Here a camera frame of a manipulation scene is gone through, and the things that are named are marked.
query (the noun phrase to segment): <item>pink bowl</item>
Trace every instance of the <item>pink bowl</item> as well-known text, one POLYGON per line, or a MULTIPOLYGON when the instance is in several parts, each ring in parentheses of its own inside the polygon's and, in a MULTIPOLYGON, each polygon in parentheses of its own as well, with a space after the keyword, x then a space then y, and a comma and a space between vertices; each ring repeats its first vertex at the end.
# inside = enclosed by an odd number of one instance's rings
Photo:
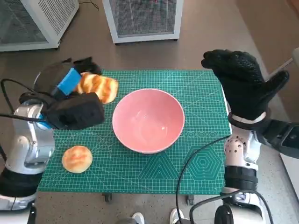
POLYGON ((117 104, 112 126, 118 140, 129 149, 153 154, 171 146, 185 123, 181 104, 157 89, 136 90, 117 104))

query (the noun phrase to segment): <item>table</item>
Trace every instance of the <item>table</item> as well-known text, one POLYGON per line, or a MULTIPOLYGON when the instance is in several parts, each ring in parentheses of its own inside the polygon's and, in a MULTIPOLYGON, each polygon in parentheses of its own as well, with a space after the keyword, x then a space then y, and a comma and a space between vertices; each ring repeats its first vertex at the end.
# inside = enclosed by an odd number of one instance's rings
MULTIPOLYGON (((179 173, 197 148, 230 134, 220 82, 207 70, 103 71, 119 81, 114 102, 104 105, 105 122, 80 131, 56 130, 56 150, 43 174, 40 191, 174 194, 179 173), (164 90, 181 103, 185 127, 167 150, 144 155, 125 148, 115 137, 112 114, 128 93, 141 88, 164 90), (82 174, 67 172, 61 158, 74 145, 87 146, 93 163, 82 174)), ((180 194, 219 194, 223 186, 224 141, 200 152, 190 163, 180 194)))

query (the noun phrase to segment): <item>metal mesh panel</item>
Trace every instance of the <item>metal mesh panel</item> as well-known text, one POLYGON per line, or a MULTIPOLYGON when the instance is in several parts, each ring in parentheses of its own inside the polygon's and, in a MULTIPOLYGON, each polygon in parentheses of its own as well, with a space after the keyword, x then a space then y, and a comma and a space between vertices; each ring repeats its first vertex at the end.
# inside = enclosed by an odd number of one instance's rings
POLYGON ((118 37, 173 34, 176 0, 110 0, 118 37))
POLYGON ((20 0, 0 0, 0 44, 46 41, 20 0))
POLYGON ((41 0, 38 5, 57 35, 75 8, 73 0, 41 0))

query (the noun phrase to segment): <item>bowl rim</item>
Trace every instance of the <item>bowl rim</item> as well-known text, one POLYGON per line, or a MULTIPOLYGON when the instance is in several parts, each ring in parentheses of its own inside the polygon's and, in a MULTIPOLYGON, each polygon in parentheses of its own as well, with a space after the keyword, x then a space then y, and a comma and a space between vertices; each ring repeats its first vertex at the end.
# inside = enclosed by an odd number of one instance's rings
POLYGON ((165 92, 165 91, 160 90, 160 89, 155 89, 155 88, 144 88, 144 89, 139 89, 139 90, 135 90, 135 91, 132 91, 132 92, 128 93, 126 96, 124 96, 124 97, 117 103, 117 105, 116 105, 116 107, 115 107, 115 109, 114 109, 114 111, 113 111, 113 115, 112 115, 112 128, 113 128, 113 132, 114 132, 116 138, 118 139, 118 141, 120 141, 121 144, 122 144, 123 146, 125 146, 126 148, 128 148, 128 149, 130 149, 130 150, 132 150, 132 151, 134 151, 134 152, 141 153, 141 154, 156 154, 156 153, 159 153, 159 152, 162 152, 162 151, 168 149, 170 146, 172 146, 172 145, 175 143, 176 140, 178 140, 178 138, 180 137, 180 135, 181 135, 181 133, 182 133, 182 131, 183 131, 183 129, 184 129, 184 126, 185 126, 185 112, 184 112, 184 109, 183 109, 182 105, 180 104, 180 102, 179 102, 173 95, 169 94, 168 92, 165 92), (155 90, 155 91, 159 91, 159 92, 162 92, 162 93, 165 93, 165 94, 169 95, 170 97, 172 97, 172 98, 177 102, 177 104, 179 105, 179 107, 180 107, 180 109, 181 109, 181 111, 182 111, 182 113, 183 113, 183 124, 182 124, 182 127, 181 127, 180 131, 179 131, 178 136, 177 136, 177 137, 176 137, 170 144, 168 144, 167 146, 165 146, 165 147, 163 147, 163 148, 160 148, 160 149, 158 149, 158 150, 156 150, 156 151, 152 151, 152 152, 140 152, 140 151, 138 151, 138 150, 135 149, 135 148, 128 147, 126 144, 124 144, 124 142, 122 142, 122 141, 118 138, 117 134, 115 133, 115 129, 114 129, 114 114, 115 114, 115 111, 116 111, 117 107, 119 106, 119 103, 120 103, 121 101, 123 101, 126 97, 128 97, 129 95, 131 95, 131 94, 133 94, 133 93, 135 93, 135 92, 145 91, 145 90, 155 90))

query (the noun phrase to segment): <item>bread loaf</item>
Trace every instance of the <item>bread loaf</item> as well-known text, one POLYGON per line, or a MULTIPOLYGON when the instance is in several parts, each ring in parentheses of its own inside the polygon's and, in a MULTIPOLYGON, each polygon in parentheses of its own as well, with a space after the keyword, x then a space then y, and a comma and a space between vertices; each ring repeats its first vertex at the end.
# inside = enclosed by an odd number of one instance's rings
POLYGON ((93 155, 85 146, 74 146, 65 151, 62 157, 63 167, 71 173, 83 173, 93 161, 93 155))
POLYGON ((82 79, 75 88, 78 93, 95 92, 103 104, 112 102, 117 94, 118 82, 115 79, 91 74, 81 73, 82 79))

